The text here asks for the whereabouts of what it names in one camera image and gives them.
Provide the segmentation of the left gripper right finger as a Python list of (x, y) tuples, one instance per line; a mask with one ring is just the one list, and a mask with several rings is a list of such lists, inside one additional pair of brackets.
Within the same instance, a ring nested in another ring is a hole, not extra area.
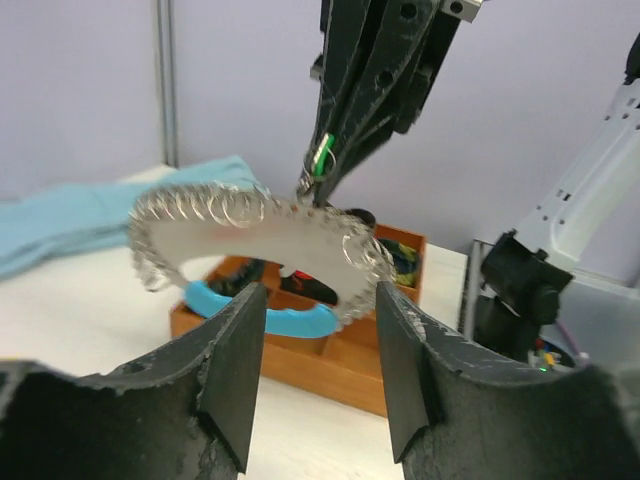
[(568, 377), (468, 341), (389, 283), (377, 327), (395, 462), (589, 462)]

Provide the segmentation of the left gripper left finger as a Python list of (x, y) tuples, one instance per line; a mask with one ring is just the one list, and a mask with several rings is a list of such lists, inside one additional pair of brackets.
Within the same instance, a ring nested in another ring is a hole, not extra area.
[(111, 373), (75, 407), (93, 473), (243, 473), (263, 354), (266, 290), (252, 284), (198, 327)]

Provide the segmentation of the large keyring holder blue handle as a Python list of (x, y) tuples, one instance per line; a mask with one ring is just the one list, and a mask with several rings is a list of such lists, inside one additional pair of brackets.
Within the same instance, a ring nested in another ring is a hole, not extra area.
[(183, 274), (185, 263), (203, 257), (269, 261), (302, 271), (336, 293), (332, 307), (268, 310), (265, 331), (278, 336), (312, 339), (338, 332), (369, 314), (377, 284), (396, 277), (391, 254), (358, 218), (259, 188), (213, 183), (150, 189), (131, 209), (128, 237), (145, 288), (167, 280), (204, 318), (230, 300)]

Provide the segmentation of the green tag key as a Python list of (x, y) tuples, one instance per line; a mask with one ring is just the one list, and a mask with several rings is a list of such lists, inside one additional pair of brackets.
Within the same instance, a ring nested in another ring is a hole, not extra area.
[(332, 151), (334, 142), (335, 136), (331, 133), (325, 133), (319, 144), (311, 152), (310, 160), (303, 165), (300, 180), (300, 190), (302, 192), (311, 190), (315, 184), (323, 182), (332, 175), (337, 164), (336, 157)]

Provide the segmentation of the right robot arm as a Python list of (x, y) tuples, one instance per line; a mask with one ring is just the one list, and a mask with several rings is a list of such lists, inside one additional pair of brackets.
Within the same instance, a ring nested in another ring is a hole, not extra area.
[[(325, 1), (323, 47), (311, 74), (320, 84), (314, 131), (297, 195), (328, 204), (339, 183), (422, 112), (459, 27), (479, 1)], [(639, 180), (639, 48), (593, 140), (553, 188), (504, 232), (475, 270), (489, 295), (465, 317), (476, 342), (525, 361), (560, 301), (589, 241)]]

